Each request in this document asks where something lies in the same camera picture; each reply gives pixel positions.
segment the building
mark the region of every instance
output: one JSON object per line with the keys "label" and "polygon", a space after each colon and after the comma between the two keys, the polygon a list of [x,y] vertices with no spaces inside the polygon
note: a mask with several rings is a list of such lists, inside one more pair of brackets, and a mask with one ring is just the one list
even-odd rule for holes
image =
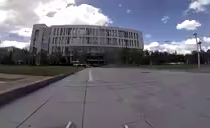
{"label": "building", "polygon": [[104,61],[116,63],[117,52],[129,48],[142,50],[142,32],[110,26],[61,25],[33,26],[30,51],[33,54],[46,51],[48,55],[68,56],[69,62]]}

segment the median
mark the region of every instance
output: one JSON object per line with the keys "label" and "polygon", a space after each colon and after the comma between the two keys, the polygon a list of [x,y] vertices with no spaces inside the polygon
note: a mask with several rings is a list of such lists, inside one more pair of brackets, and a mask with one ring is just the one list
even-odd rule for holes
{"label": "median", "polygon": [[0,106],[59,81],[82,68],[0,65]]}

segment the gray pavement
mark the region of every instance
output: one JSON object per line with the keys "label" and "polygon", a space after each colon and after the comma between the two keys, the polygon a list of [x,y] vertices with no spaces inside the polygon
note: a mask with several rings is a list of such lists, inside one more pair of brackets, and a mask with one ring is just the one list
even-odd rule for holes
{"label": "gray pavement", "polygon": [[210,74],[90,68],[0,108],[0,128],[210,128]]}

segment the pole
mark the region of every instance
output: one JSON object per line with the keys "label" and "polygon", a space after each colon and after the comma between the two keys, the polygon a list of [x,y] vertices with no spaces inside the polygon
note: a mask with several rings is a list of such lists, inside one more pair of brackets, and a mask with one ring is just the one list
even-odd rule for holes
{"label": "pole", "polygon": [[199,43],[198,43],[198,34],[194,33],[195,40],[196,40],[196,45],[197,45],[197,52],[198,52],[198,69],[201,68],[201,61],[200,61],[200,50],[199,50]]}

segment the curb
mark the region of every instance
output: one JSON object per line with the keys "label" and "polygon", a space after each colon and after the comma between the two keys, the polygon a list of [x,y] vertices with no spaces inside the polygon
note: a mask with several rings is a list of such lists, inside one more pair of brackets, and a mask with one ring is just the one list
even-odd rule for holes
{"label": "curb", "polygon": [[72,75],[74,73],[70,73],[70,74],[61,74],[52,78],[48,78],[46,80],[42,80],[42,81],[37,81],[33,84],[28,84],[26,86],[22,86],[22,87],[18,87],[18,88],[13,88],[10,90],[6,90],[3,92],[0,92],[0,106],[8,104],[12,101],[14,101],[15,99],[18,99],[20,97],[23,97],[31,92],[34,92],[40,88],[46,87],[56,81],[59,81],[61,79],[64,79],[65,77]]}

